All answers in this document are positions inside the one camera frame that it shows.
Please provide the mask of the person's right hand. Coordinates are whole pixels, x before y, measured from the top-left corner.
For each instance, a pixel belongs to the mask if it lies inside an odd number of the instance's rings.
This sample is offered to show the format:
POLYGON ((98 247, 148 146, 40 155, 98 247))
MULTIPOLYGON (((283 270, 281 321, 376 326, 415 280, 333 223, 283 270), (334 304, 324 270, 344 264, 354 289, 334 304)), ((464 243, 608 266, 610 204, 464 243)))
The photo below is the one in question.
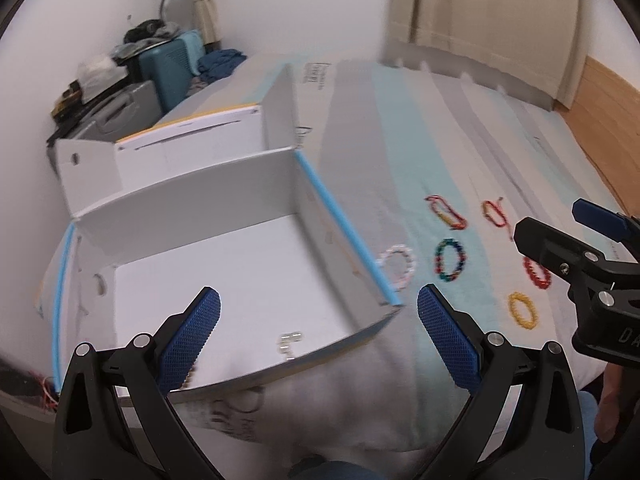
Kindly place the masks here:
POLYGON ((603 374, 603 388, 594 431, 601 442, 611 441, 616 433, 620 412, 634 396, 634 374, 622 366, 608 363, 603 374))

